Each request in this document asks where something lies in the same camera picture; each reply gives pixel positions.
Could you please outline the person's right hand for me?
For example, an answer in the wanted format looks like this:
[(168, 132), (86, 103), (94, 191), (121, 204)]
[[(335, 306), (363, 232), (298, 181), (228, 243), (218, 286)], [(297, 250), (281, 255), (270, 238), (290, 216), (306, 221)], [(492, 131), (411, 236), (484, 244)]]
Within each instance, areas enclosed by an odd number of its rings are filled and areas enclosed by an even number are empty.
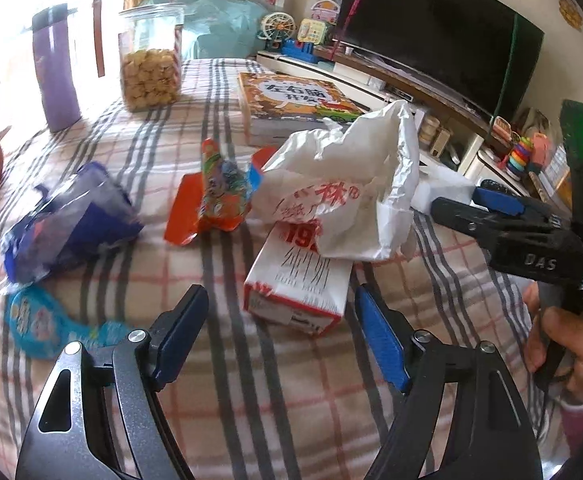
[(573, 356), (565, 388), (570, 402), (583, 404), (583, 313), (575, 315), (557, 307), (541, 308), (539, 285), (532, 282), (523, 292), (533, 326), (526, 343), (526, 367), (535, 372), (545, 361), (545, 344), (541, 335), (563, 346)]

